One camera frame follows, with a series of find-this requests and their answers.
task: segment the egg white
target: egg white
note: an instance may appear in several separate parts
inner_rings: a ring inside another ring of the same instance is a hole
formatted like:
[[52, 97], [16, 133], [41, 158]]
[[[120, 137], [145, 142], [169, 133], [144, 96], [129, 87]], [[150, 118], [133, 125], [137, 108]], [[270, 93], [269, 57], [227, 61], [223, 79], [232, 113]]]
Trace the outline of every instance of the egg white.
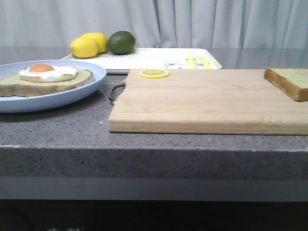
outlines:
[[71, 80], [77, 75], [77, 68], [72, 66], [52, 66], [54, 70], [46, 72], [31, 72], [27, 67], [24, 70], [19, 71], [20, 79], [31, 82], [60, 82]]

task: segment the toast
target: toast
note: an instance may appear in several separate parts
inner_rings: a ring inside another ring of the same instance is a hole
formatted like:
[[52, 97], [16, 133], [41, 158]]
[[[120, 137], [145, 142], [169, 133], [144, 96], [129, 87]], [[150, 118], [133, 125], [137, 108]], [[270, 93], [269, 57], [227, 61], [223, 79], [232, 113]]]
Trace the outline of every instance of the toast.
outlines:
[[19, 73], [0, 79], [0, 96], [40, 96], [59, 93], [83, 86], [93, 81], [90, 70], [78, 70], [74, 79], [61, 82], [36, 83], [19, 78]]
[[307, 68], [267, 68], [264, 79], [278, 87], [294, 101], [308, 101]]

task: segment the white curtain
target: white curtain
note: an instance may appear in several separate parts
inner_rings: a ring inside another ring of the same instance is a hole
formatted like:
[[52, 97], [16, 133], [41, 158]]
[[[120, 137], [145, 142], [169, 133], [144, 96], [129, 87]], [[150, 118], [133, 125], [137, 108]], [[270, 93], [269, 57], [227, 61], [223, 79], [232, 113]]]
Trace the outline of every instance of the white curtain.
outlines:
[[0, 0], [0, 46], [119, 30], [136, 47], [308, 48], [308, 0]]

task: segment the countertop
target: countertop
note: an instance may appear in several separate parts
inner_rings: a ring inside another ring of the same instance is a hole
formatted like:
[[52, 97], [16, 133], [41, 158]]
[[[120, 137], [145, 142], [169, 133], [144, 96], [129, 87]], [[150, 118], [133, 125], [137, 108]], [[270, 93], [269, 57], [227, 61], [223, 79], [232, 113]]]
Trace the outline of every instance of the countertop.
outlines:
[[[308, 50], [208, 49], [224, 69], [308, 67]], [[0, 47], [0, 64], [69, 48]], [[0, 199], [308, 201], [308, 136], [110, 133], [107, 75], [60, 108], [0, 114]]]

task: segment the cutting board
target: cutting board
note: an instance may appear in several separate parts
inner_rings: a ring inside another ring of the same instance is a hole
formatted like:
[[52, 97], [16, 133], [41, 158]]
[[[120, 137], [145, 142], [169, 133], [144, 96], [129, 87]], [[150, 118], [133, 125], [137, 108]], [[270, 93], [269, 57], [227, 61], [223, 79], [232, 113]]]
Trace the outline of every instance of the cutting board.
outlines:
[[157, 79], [129, 72], [111, 132], [308, 134], [308, 102], [293, 101], [262, 69], [169, 72]]

